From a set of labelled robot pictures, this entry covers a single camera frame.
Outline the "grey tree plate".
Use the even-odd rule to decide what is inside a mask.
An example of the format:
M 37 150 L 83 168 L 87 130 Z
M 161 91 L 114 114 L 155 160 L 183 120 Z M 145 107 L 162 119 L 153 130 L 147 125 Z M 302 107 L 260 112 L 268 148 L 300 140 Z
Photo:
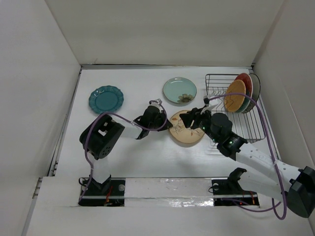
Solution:
M 260 79 L 259 77 L 254 74 L 250 73 L 249 76 L 252 79 L 252 99 L 257 102 L 260 96 Z M 254 108 L 255 104 L 251 101 L 248 107 L 245 109 L 244 113 L 248 113 L 250 110 Z

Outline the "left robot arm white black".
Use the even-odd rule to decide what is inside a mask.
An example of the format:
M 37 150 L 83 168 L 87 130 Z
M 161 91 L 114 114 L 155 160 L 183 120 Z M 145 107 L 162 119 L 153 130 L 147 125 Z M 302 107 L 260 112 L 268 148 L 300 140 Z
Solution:
M 80 135 L 84 155 L 90 165 L 89 180 L 85 190 L 93 190 L 104 195 L 109 191 L 110 170 L 108 155 L 117 150 L 122 141 L 141 140 L 150 132 L 167 130 L 172 124 L 167 118 L 162 101 L 151 100 L 144 113 L 134 120 L 128 120 L 116 113 L 105 112 L 99 115 Z

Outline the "red plate blue flower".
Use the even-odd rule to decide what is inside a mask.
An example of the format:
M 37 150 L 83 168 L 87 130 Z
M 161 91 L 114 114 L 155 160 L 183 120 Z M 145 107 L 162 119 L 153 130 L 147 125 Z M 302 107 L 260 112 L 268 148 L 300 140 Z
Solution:
M 252 97 L 253 83 L 252 83 L 252 79 L 251 79 L 250 75 L 247 73 L 241 73 L 236 77 L 235 80 L 243 81 L 243 83 L 245 84 L 245 87 L 246 87 L 246 95 L 249 97 Z M 251 102 L 250 99 L 245 97 L 242 106 L 236 111 L 236 113 L 244 113 L 245 109 L 249 106 L 250 102 Z

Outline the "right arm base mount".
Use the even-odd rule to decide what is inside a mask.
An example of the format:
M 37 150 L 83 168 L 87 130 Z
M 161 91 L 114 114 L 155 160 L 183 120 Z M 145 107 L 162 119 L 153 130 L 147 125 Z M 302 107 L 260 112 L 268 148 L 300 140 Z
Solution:
M 227 178 L 211 179 L 212 185 L 208 192 L 213 194 L 214 206 L 259 206 L 256 192 L 233 190 L 227 184 Z

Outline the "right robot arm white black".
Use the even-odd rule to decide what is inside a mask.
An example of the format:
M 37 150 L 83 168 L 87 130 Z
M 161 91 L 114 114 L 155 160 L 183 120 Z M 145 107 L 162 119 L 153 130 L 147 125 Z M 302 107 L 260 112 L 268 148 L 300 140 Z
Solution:
M 235 169 L 228 177 L 227 187 L 232 193 L 253 191 L 284 204 L 296 215 L 309 218 L 315 209 L 315 171 L 306 166 L 301 169 L 259 151 L 255 146 L 232 131 L 232 122 L 223 113 L 194 108 L 180 115 L 186 128 L 200 128 L 219 152 L 256 171 Z

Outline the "orange woven plate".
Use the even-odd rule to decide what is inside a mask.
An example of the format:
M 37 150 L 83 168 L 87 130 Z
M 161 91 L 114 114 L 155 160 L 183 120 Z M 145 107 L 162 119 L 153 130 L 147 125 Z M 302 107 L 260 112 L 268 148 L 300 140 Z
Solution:
M 228 112 L 236 112 L 241 108 L 246 94 L 246 86 L 242 80 L 234 80 L 226 90 L 224 107 Z

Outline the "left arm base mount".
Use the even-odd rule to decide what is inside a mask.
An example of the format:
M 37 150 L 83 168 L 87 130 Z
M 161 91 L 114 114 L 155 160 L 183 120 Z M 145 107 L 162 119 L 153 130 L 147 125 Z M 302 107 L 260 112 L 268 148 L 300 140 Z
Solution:
M 93 178 L 79 178 L 81 192 L 78 205 L 82 207 L 123 207 L 125 205 L 125 178 L 111 178 L 98 183 Z

